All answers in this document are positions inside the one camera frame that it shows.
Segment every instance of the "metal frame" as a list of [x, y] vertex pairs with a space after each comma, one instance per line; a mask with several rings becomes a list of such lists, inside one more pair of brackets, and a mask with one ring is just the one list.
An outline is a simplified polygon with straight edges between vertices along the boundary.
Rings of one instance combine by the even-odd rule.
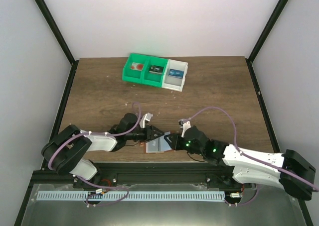
[[[67, 84], [63, 93], [63, 97], [61, 100], [61, 104], [57, 113], [56, 120], [54, 122], [53, 130], [51, 137], [54, 137], [60, 128], [61, 121], [63, 118], [64, 110], [66, 107], [66, 103], [68, 101], [68, 97], [70, 94], [70, 90], [72, 87], [73, 79], [75, 76], [76, 68], [78, 65], [78, 60], [75, 61], [75, 59], [72, 56], [72, 53], [70, 49], [68, 48], [57, 24], [55, 23], [47, 5], [45, 4], [44, 0], [35, 0], [37, 3], [39, 9], [41, 10], [43, 16], [45, 17], [47, 23], [49, 24], [53, 34], [55, 35], [57, 41], [59, 42], [63, 52], [65, 53], [67, 59], [69, 60], [71, 64], [71, 71], [67, 80]], [[248, 59], [246, 59], [249, 73], [251, 75], [251, 79], [256, 91], [256, 95], [259, 101], [259, 105], [264, 117], [264, 121], [267, 127], [267, 131], [270, 137], [271, 144], [273, 146], [273, 149], [275, 152], [280, 152], [280, 148], [278, 146], [278, 142], [274, 133], [274, 130], [272, 128], [272, 124], [269, 118], [269, 115], [267, 113], [267, 109], [254, 73], [253, 69], [253, 62], [259, 53], [260, 49], [262, 48], [264, 42], [266, 41], [269, 33], [271, 32], [273, 26], [275, 25], [278, 17], [280, 16], [282, 10], [284, 9], [286, 3], [288, 0], [279, 0], [272, 15], [270, 16], [264, 30], [262, 31], [255, 47], [253, 48], [250, 56]], [[128, 183], [128, 182], [135, 182], [135, 183], [156, 183], [158, 180], [156, 178], [150, 178], [150, 176], [154, 172], [163, 172], [167, 174], [167, 177], [162, 177], [162, 181], [169, 181], [170, 183], [176, 182], [176, 183], [199, 183], [202, 181], [205, 181], [205, 179], [209, 177], [214, 177], [216, 174], [220, 173], [217, 169], [207, 163], [129, 163], [130, 165], [127, 165], [128, 163], [99, 163], [97, 164], [99, 167], [110, 170], [110, 174], [112, 177], [117, 178], [117, 183]], [[15, 222], [15, 226], [19, 226], [22, 223], [24, 212], [27, 206], [27, 203], [29, 201], [29, 197], [31, 194], [31, 190], [34, 184], [74, 184], [74, 178], [71, 175], [67, 176], [59, 176], [55, 172], [52, 172], [47, 169], [47, 163], [46, 161], [43, 161], [42, 164], [42, 170], [34, 171], [30, 184], [26, 190], [25, 197], [23, 199], [20, 211], [17, 215], [17, 219]], [[307, 210], [306, 204], [304, 201], [299, 200], [300, 207], [302, 209], [306, 224], [308, 226], [313, 226], [311, 217], [309, 215], [309, 212]]]

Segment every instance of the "small package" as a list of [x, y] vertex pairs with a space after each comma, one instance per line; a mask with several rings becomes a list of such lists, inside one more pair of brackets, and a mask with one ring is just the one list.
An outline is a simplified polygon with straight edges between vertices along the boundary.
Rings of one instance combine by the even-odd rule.
[[132, 63], [131, 64], [131, 69], [133, 70], [139, 70], [141, 71], [144, 67], [144, 64], [143, 63]]
[[176, 69], [170, 69], [168, 75], [172, 76], [172, 77], [176, 77], [176, 78], [183, 78], [184, 71], [176, 70]]
[[151, 65], [149, 72], [156, 73], [156, 74], [163, 74], [163, 70], [164, 70], [164, 67], [162, 66]]

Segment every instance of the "storage bin compartment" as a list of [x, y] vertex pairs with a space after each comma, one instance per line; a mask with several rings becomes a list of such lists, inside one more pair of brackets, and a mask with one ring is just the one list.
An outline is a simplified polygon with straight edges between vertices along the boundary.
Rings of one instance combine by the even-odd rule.
[[[173, 77], [169, 75], [170, 69], [184, 71], [183, 78]], [[168, 60], [167, 67], [164, 74], [164, 81], [162, 88], [171, 89], [175, 91], [182, 91], [185, 83], [185, 76], [188, 69], [188, 63], [175, 60]]]
[[134, 83], [142, 83], [142, 71], [147, 68], [149, 59], [150, 57], [147, 55], [131, 53], [126, 61], [126, 64], [124, 65], [122, 80]]
[[[164, 77], [164, 73], [166, 70], [168, 59], [158, 58], [158, 57], [153, 57], [153, 56], [149, 56], [149, 58], [150, 58], [150, 60], [147, 64], [147, 66], [144, 67], [144, 69], [143, 69], [142, 83], [160, 88], [162, 86], [162, 81], [163, 81], [163, 77]], [[163, 67], [163, 70], [161, 73], [152, 73], [152, 72], [150, 72], [152, 66], [153, 67], [154, 66], [155, 67], [156, 66]]]

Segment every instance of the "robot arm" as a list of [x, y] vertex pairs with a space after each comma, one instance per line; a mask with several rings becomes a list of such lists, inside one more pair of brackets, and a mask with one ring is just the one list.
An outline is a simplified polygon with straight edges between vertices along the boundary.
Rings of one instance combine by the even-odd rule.
[[152, 116], [150, 113], [145, 114], [133, 131], [116, 137], [112, 134], [125, 132], [135, 125], [138, 120], [135, 114], [125, 114], [118, 125], [114, 125], [108, 132], [104, 133], [86, 132], [75, 125], [69, 125], [45, 145], [41, 154], [49, 161], [53, 153], [66, 140], [84, 133], [83, 136], [76, 138], [71, 145], [64, 147], [58, 153], [52, 163], [52, 168], [60, 175], [70, 173], [85, 180], [91, 180], [98, 173], [98, 169], [91, 161], [84, 159], [83, 155], [89, 151], [117, 151], [126, 145], [127, 140], [145, 142], [163, 136], [164, 132], [152, 125], [147, 125]]
[[140, 124], [131, 132], [123, 135], [137, 123], [136, 115], [127, 113], [118, 125], [114, 125], [104, 133], [85, 132], [75, 125], [69, 125], [55, 136], [42, 150], [43, 157], [49, 161], [57, 149], [71, 137], [79, 134], [71, 145], [64, 147], [54, 158], [51, 167], [58, 174], [74, 174], [86, 180], [94, 180], [98, 169], [93, 162], [83, 158], [88, 151], [103, 150], [114, 152], [126, 145], [127, 140], [147, 142], [164, 137], [173, 150], [186, 150], [190, 154], [198, 154], [208, 163], [218, 167], [228, 167], [233, 172], [232, 180], [240, 184], [256, 183], [284, 189], [289, 195], [303, 200], [310, 200], [313, 189], [305, 183], [279, 172], [265, 164], [251, 160], [240, 152], [284, 168], [313, 183], [316, 169], [298, 153], [287, 150], [281, 153], [263, 153], [240, 148], [240, 151], [226, 142], [210, 140], [202, 131], [191, 126], [189, 121], [179, 121], [182, 133], [164, 135], [164, 132], [147, 123], [152, 114], [142, 117]]
[[316, 169], [293, 150], [282, 153], [264, 153], [240, 148], [232, 144], [210, 140], [202, 131], [190, 122], [179, 121], [182, 134], [165, 136], [166, 141], [174, 150], [186, 150], [190, 154], [198, 154], [210, 164], [221, 167], [233, 167], [233, 179], [241, 184], [256, 183], [284, 189], [289, 195], [303, 200], [311, 200], [313, 189], [305, 183], [279, 172], [265, 164], [251, 160], [240, 152], [270, 163], [279, 168], [302, 177], [313, 183]]

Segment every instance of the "purple cable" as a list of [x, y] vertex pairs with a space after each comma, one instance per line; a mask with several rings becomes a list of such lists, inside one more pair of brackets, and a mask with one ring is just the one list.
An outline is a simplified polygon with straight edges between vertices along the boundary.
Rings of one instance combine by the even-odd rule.
[[252, 156], [250, 156], [250, 155], [247, 155], [247, 154], [244, 153], [242, 150], [240, 150], [240, 148], [239, 148], [238, 145], [237, 145], [237, 128], [236, 128], [235, 122], [234, 122], [233, 118], [232, 118], [225, 110], [223, 110], [222, 108], [218, 108], [218, 107], [206, 107], [206, 108], [200, 110], [198, 113], [196, 113], [196, 114], [193, 115], [192, 117], [190, 117], [190, 118], [188, 118], [188, 119], [183, 119], [183, 122], [190, 121], [190, 120], [193, 119], [195, 116], [197, 116], [198, 114], [202, 113], [203, 111], [205, 111], [205, 110], [207, 110], [207, 109], [217, 109], [217, 110], [222, 111], [223, 113], [225, 113], [225, 114], [228, 116], [228, 118], [230, 119], [230, 121], [231, 121], [231, 123], [232, 123], [232, 125], [233, 125], [233, 127], [234, 127], [234, 146], [235, 146], [236, 150], [237, 150], [241, 155], [247, 157], [248, 159], [254, 160], [254, 161], [258, 162], [258, 163], [261, 163], [261, 164], [267, 165], [267, 166], [269, 166], [269, 167], [271, 167], [271, 168], [274, 168], [274, 169], [276, 169], [276, 170], [278, 170], [278, 171], [280, 171], [280, 172], [283, 172], [283, 173], [285, 173], [285, 174], [287, 174], [287, 175], [290, 175], [291, 177], [294, 177], [295, 179], [297, 179], [297, 180], [299, 180], [299, 181], [305, 183], [306, 185], [312, 187], [312, 189], [313, 189], [314, 192], [319, 192], [319, 187], [318, 187], [318, 186], [316, 186], [316, 185], [312, 184], [311, 182], [305, 180], [304, 178], [300, 177], [299, 175], [296, 175], [296, 174], [294, 174], [294, 173], [292, 173], [292, 172], [290, 172], [290, 171], [288, 171], [288, 170], [286, 170], [286, 169], [283, 169], [283, 168], [281, 168], [281, 167], [277, 167], [277, 166], [272, 165], [272, 164], [270, 164], [270, 163], [268, 163], [268, 162], [265, 162], [265, 161], [262, 161], [262, 160], [259, 160], [259, 159], [255, 158], [255, 157], [252, 157]]
[[[135, 127], [137, 127], [137, 125], [140, 123], [140, 120], [141, 120], [142, 110], [141, 110], [141, 104], [138, 103], [138, 102], [133, 102], [133, 103], [132, 103], [132, 107], [133, 107], [135, 104], [137, 104], [137, 105], [139, 106], [139, 116], [138, 116], [138, 120], [137, 120], [137, 122], [135, 123], [135, 125], [134, 125], [131, 129], [129, 129], [129, 130], [125, 131], [125, 132], [118, 133], [118, 134], [110, 134], [111, 136], [125, 135], [125, 134], [127, 134], [127, 133], [130, 133], [132, 130], [135, 129]], [[89, 135], [89, 134], [92, 134], [92, 135], [101, 135], [101, 134], [105, 134], [105, 133], [104, 133], [104, 132], [91, 132], [91, 133], [89, 133], [89, 132], [84, 132], [84, 133], [80, 133], [80, 134], [77, 134], [77, 135], [71, 137], [71, 138], [68, 139], [66, 142], [64, 142], [64, 143], [54, 152], [54, 154], [52, 155], [52, 157], [50, 158], [49, 163], [48, 163], [49, 169], [50, 169], [50, 170], [54, 170], [54, 169], [52, 168], [52, 162], [54, 161], [55, 157], [60, 153], [60, 151], [61, 151], [67, 144], [71, 143], [71, 142], [72, 142], [73, 140], [75, 140], [76, 138], [79, 138], [79, 137], [84, 136], [84, 135]]]
[[[127, 193], [126, 193], [123, 197], [121, 197], [120, 199], [115, 200], [115, 201], [110, 202], [110, 203], [107, 203], [107, 204], [102, 204], [102, 205], [97, 204], [97, 205], [96, 205], [97, 207], [116, 204], [116, 203], [122, 201], [123, 199], [127, 198], [127, 196], [129, 195], [129, 190], [128, 190], [128, 189], [125, 189], [125, 188], [123, 188], [123, 187], [111, 187], [111, 186], [96, 185], [96, 184], [93, 184], [93, 183], [91, 183], [91, 182], [89, 182], [89, 181], [83, 179], [83, 178], [80, 177], [80, 176], [78, 176], [78, 178], [79, 178], [80, 180], [82, 180], [84, 183], [86, 183], [86, 184], [88, 184], [88, 185], [90, 185], [90, 186], [96, 187], [96, 188], [110, 189], [110, 190], [116, 190], [116, 189], [117, 189], [117, 190], [125, 190], [125, 191], [127, 192]], [[88, 202], [89, 199], [90, 199], [91, 197], [95, 196], [95, 195], [98, 195], [98, 194], [89, 195], [89, 196], [86, 198], [85, 202], [86, 202], [87, 205], [89, 205], [89, 202]]]
[[[244, 203], [242, 203], [242, 204], [238, 204], [237, 207], [238, 207], [238, 206], [245, 206], [245, 205], [248, 205], [248, 204], [250, 204], [251, 202], [253, 202], [253, 201], [257, 198], [257, 196], [258, 196], [258, 194], [259, 194], [259, 191], [260, 191], [260, 187], [257, 185], [257, 190], [256, 190], [256, 193], [255, 193], [254, 197], [252, 197], [252, 198], [251, 198], [249, 201], [247, 201], [247, 202], [244, 202]], [[225, 200], [225, 203], [228, 204], [228, 205], [232, 205], [232, 204], [229, 203], [227, 200]]]

